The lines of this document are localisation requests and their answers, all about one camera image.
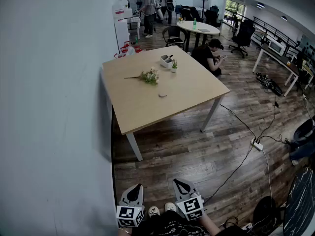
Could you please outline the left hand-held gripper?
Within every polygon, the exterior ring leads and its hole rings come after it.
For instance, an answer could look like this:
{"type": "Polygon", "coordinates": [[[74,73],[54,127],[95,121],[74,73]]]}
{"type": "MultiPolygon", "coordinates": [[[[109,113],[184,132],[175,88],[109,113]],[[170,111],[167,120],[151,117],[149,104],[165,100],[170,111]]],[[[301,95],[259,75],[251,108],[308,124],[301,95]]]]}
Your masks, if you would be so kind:
{"type": "Polygon", "coordinates": [[[136,184],[123,192],[117,206],[116,218],[121,227],[136,228],[144,218],[143,185],[136,184]]]}

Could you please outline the large black office chair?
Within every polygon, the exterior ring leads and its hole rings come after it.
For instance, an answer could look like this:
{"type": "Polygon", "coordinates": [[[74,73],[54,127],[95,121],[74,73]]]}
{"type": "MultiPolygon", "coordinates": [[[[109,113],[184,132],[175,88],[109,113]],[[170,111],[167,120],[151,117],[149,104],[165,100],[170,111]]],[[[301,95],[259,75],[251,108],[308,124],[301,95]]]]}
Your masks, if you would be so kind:
{"type": "Polygon", "coordinates": [[[229,45],[228,48],[231,49],[231,53],[238,51],[241,53],[242,58],[245,58],[245,55],[248,56],[248,52],[245,47],[249,47],[252,41],[252,35],[255,32],[255,27],[253,26],[253,21],[245,19],[241,24],[239,31],[236,36],[232,37],[232,41],[237,44],[237,46],[229,45]]]}

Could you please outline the white power strip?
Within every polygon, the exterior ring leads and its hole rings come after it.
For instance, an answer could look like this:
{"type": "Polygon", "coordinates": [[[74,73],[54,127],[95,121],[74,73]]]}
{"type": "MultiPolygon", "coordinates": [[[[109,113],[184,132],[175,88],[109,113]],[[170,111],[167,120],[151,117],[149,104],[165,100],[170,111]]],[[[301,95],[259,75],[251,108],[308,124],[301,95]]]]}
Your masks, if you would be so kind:
{"type": "Polygon", "coordinates": [[[262,143],[260,143],[259,141],[257,141],[255,138],[253,138],[251,140],[251,145],[256,148],[258,151],[262,151],[263,150],[263,145],[262,143]]]}

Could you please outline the dark wicker chair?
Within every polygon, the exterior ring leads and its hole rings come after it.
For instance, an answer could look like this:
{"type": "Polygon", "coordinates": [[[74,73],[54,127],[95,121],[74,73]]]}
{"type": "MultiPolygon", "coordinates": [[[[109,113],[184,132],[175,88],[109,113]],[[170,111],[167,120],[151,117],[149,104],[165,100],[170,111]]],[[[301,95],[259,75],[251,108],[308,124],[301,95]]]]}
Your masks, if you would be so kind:
{"type": "Polygon", "coordinates": [[[187,40],[187,32],[179,26],[166,27],[162,32],[163,39],[168,46],[179,46],[183,50],[185,49],[185,43],[187,40]]]}

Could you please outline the black round stool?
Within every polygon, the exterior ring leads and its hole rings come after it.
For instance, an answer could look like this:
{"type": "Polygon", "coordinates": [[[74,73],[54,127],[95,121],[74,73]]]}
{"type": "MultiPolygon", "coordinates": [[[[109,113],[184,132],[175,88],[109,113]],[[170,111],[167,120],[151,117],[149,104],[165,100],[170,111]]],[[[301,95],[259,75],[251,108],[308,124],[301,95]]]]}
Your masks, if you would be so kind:
{"type": "Polygon", "coordinates": [[[262,227],[272,218],[276,204],[271,196],[263,197],[257,204],[253,213],[253,229],[262,227]]]}

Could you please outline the person's right forearm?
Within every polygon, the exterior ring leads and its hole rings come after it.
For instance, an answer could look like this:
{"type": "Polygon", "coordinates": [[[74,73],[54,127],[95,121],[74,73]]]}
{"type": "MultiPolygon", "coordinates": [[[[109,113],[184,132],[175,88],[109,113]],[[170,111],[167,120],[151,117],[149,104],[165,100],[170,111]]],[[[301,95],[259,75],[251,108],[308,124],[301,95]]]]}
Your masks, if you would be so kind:
{"type": "Polygon", "coordinates": [[[206,214],[199,217],[197,221],[208,231],[211,236],[216,236],[221,232],[219,227],[206,214]]]}

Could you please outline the black marbled round table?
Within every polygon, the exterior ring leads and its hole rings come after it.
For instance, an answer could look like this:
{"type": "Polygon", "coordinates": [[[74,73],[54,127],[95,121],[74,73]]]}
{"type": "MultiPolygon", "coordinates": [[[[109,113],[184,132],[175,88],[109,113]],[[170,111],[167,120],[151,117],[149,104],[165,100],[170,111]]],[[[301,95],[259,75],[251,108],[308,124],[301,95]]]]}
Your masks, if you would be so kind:
{"type": "Polygon", "coordinates": [[[295,176],[286,201],[284,236],[315,236],[315,173],[302,168],[295,176]]]}

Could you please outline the dark desk with white legs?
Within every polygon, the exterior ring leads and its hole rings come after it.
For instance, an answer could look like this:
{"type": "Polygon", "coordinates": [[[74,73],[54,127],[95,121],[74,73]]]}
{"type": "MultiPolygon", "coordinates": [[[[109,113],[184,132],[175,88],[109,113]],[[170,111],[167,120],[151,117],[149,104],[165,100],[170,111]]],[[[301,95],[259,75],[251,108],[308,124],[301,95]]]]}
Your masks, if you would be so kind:
{"type": "Polygon", "coordinates": [[[261,46],[261,50],[260,53],[258,55],[258,58],[255,62],[255,65],[252,69],[252,73],[255,72],[261,57],[263,54],[266,54],[270,57],[272,57],[274,60],[276,60],[279,64],[281,64],[283,67],[285,67],[288,71],[290,71],[290,76],[288,77],[288,79],[285,82],[285,86],[287,85],[287,83],[291,80],[291,77],[294,76],[293,82],[291,83],[291,85],[288,87],[288,89],[286,90],[286,92],[284,93],[284,97],[286,97],[288,95],[288,93],[291,91],[291,89],[293,88],[293,86],[295,85],[295,83],[297,82],[298,78],[299,78],[299,72],[298,72],[298,68],[295,64],[291,63],[290,65],[288,65],[287,63],[289,62],[288,58],[285,56],[280,56],[279,54],[277,54],[275,51],[273,51],[272,49],[270,49],[268,47],[267,44],[263,44],[261,46]]]}

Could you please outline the window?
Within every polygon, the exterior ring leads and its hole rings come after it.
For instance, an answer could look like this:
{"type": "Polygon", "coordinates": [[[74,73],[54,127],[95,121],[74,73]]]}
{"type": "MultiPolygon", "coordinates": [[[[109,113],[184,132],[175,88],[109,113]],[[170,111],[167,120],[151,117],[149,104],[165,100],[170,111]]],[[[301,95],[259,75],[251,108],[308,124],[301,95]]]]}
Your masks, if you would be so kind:
{"type": "Polygon", "coordinates": [[[241,19],[244,16],[245,13],[245,8],[246,6],[238,3],[238,2],[234,2],[232,0],[227,0],[226,1],[226,6],[225,6],[225,17],[232,17],[234,13],[236,13],[236,17],[241,19]]]}

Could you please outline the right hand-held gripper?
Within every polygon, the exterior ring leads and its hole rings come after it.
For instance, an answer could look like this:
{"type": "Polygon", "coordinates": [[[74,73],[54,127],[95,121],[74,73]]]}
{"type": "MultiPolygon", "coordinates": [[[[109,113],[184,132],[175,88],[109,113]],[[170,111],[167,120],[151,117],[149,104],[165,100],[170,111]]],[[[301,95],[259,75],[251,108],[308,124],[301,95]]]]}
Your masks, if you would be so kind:
{"type": "Polygon", "coordinates": [[[173,188],[176,196],[176,205],[188,220],[195,220],[205,214],[203,199],[194,183],[191,181],[175,178],[173,188]]]}

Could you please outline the black metal railing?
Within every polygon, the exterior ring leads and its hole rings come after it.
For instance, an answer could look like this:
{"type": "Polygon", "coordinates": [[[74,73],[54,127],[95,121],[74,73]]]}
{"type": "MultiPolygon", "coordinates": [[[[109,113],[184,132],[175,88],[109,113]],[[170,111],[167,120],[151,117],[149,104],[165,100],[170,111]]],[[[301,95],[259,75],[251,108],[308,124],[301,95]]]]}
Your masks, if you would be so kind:
{"type": "Polygon", "coordinates": [[[266,42],[271,43],[274,40],[284,47],[286,56],[292,57],[303,50],[303,47],[300,46],[303,33],[296,26],[290,23],[280,23],[273,26],[258,17],[254,17],[253,22],[258,30],[265,33],[266,42]]]}

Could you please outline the white pen holder box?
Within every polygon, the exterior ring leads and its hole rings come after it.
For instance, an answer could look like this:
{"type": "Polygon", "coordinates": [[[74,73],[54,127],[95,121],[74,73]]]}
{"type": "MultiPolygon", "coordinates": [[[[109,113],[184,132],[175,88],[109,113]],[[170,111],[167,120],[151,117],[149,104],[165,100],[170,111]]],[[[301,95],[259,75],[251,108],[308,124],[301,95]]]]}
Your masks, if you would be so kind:
{"type": "Polygon", "coordinates": [[[165,68],[172,68],[173,59],[168,55],[162,55],[160,57],[160,64],[165,68]]]}

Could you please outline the light wooden square table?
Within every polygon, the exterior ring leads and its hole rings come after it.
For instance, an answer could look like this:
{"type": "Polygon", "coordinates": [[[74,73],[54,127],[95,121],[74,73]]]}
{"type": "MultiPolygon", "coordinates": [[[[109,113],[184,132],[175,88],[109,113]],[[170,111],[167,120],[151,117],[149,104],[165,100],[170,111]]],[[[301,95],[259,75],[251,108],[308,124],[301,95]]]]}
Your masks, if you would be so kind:
{"type": "Polygon", "coordinates": [[[229,89],[206,68],[177,46],[144,51],[103,63],[103,81],[121,131],[126,135],[136,158],[142,155],[134,132],[185,112],[200,104],[214,101],[202,127],[205,131],[213,113],[229,89]],[[160,64],[162,55],[173,55],[177,72],[160,64]],[[155,67],[159,73],[157,85],[139,79],[141,71],[155,67]]]}

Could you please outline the white cabinet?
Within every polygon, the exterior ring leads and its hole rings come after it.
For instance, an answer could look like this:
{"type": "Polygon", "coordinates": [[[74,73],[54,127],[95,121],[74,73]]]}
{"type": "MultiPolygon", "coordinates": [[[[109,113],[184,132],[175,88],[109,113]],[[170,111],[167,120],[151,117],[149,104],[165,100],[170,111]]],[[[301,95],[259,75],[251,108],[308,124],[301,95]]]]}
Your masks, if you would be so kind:
{"type": "Polygon", "coordinates": [[[132,18],[132,9],[126,6],[122,0],[116,1],[112,6],[113,18],[118,49],[120,50],[126,41],[129,41],[127,19],[132,18]]]}

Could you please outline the round white table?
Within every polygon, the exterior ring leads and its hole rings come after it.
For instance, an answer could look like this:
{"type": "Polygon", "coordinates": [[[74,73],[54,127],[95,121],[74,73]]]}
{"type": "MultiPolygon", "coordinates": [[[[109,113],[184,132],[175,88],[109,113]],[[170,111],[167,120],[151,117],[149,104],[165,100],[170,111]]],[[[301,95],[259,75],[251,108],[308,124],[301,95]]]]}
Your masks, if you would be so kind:
{"type": "Polygon", "coordinates": [[[199,46],[199,40],[200,40],[201,35],[203,35],[202,45],[204,45],[206,43],[208,35],[211,35],[211,36],[220,35],[220,30],[218,28],[213,27],[213,26],[206,24],[206,23],[202,23],[202,22],[196,22],[196,29],[195,30],[192,29],[193,21],[184,20],[183,23],[177,22],[177,26],[184,29],[188,34],[187,40],[186,40],[186,46],[185,46],[186,52],[189,51],[189,41],[190,41],[190,35],[192,32],[194,32],[196,34],[196,40],[195,40],[195,44],[194,44],[195,48],[197,48],[199,46]],[[208,30],[210,30],[210,32],[201,32],[198,29],[208,29],[208,30]]]}

